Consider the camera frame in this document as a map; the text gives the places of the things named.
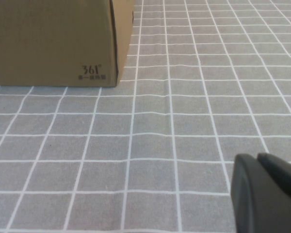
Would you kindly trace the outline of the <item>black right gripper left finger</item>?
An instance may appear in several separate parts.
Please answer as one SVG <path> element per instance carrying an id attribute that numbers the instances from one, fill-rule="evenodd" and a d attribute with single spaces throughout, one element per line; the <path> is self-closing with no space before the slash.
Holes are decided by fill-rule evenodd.
<path id="1" fill-rule="evenodd" d="M 291 195 L 257 157 L 236 155 L 230 194 L 238 233 L 291 233 Z"/>

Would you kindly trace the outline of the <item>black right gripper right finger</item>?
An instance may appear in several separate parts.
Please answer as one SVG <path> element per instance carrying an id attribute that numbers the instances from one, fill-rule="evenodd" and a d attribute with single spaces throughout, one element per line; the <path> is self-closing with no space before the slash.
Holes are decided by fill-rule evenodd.
<path id="1" fill-rule="evenodd" d="M 281 190 L 291 195 L 291 164 L 269 153 L 259 153 L 257 160 Z"/>

